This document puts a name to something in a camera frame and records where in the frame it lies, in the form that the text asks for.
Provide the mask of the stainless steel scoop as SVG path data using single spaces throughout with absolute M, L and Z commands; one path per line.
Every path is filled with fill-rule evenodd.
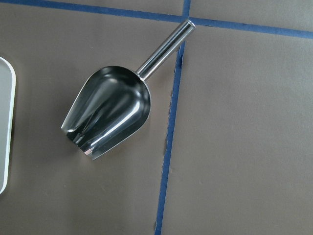
M 107 66 L 93 73 L 78 93 L 61 130 L 92 160 L 136 133 L 151 110 L 147 79 L 195 28 L 191 20 L 184 20 L 136 71 Z

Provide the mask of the cream plastic tray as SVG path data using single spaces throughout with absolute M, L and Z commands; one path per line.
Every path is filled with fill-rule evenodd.
M 12 65 L 0 59 L 0 191 L 4 192 L 9 171 L 11 132 L 16 90 L 16 74 Z

